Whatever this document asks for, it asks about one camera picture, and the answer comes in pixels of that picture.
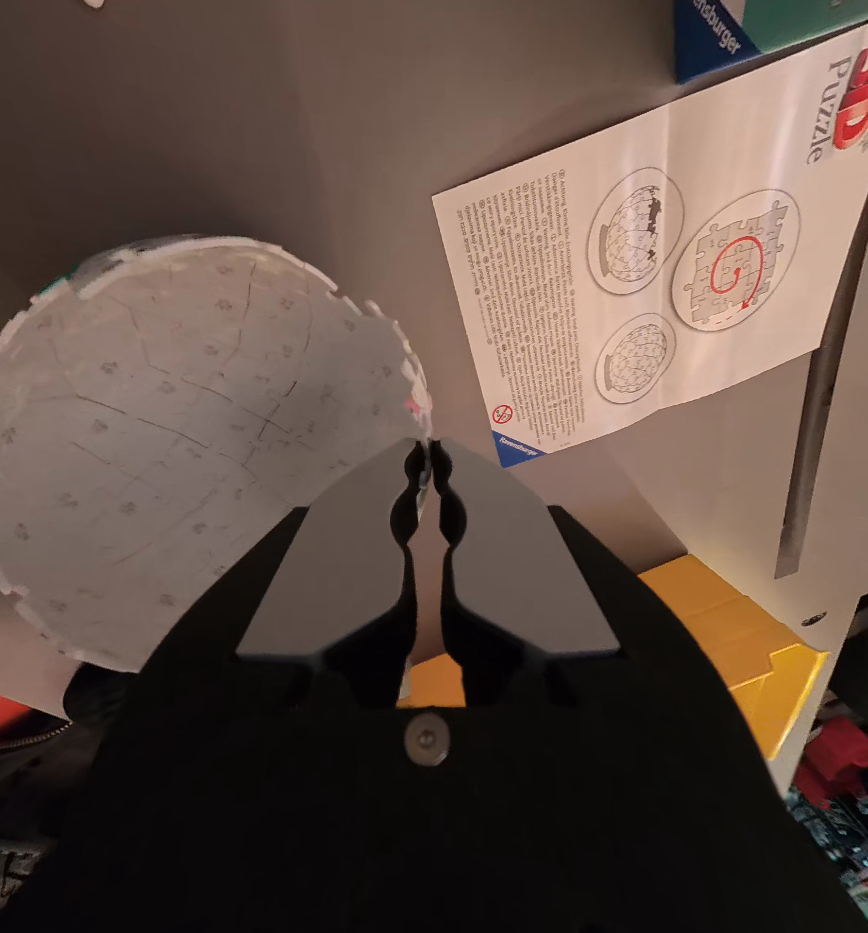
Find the red bag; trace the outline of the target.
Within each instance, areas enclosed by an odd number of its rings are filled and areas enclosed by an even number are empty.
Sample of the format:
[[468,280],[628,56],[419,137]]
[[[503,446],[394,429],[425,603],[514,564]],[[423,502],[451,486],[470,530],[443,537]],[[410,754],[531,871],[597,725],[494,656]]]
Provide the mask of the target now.
[[835,717],[806,745],[793,783],[810,804],[827,810],[840,797],[866,797],[867,770],[868,736],[847,717]]

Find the puzzle ball box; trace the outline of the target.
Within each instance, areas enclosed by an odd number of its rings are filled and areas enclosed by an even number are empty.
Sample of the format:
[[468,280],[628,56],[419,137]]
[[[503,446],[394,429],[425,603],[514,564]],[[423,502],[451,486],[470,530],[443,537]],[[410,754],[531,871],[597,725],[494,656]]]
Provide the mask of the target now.
[[674,1],[678,84],[868,22],[868,1]]

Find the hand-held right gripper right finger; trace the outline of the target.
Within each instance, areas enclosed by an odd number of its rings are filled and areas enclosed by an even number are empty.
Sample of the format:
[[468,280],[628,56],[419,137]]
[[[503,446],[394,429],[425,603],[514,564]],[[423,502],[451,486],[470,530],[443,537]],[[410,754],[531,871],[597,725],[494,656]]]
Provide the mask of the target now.
[[456,607],[546,655],[614,655],[617,637],[544,501],[451,438],[433,445],[432,466]]

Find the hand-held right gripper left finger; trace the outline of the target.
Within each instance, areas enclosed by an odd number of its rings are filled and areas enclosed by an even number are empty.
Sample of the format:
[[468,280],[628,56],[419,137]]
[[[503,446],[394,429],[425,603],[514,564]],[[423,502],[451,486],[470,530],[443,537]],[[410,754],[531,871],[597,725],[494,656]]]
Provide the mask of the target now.
[[417,598],[408,543],[428,477],[428,445],[404,437],[326,488],[255,610],[239,659],[316,658],[370,626],[392,624],[402,662],[413,647]]

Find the folded instruction sheet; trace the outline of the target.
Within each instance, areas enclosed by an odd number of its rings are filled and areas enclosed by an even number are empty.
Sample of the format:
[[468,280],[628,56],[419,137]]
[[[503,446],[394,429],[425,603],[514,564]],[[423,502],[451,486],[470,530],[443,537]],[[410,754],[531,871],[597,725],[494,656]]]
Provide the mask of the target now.
[[433,198],[508,468],[822,343],[868,198],[868,24]]

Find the yellow plastic bin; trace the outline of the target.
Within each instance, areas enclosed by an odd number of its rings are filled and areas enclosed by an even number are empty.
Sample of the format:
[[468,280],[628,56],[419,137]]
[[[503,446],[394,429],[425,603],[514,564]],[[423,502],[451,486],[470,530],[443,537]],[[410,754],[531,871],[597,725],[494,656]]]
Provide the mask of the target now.
[[828,656],[694,555],[639,580],[694,637],[743,714],[767,763],[777,763]]

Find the half-built puzzle ball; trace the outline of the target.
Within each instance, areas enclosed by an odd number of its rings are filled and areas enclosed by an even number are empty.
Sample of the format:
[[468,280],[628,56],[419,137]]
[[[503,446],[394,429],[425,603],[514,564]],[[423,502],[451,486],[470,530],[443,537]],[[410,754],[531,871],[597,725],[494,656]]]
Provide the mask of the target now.
[[136,672],[293,507],[431,434],[398,323],[278,245],[105,252],[0,334],[0,589],[71,658]]

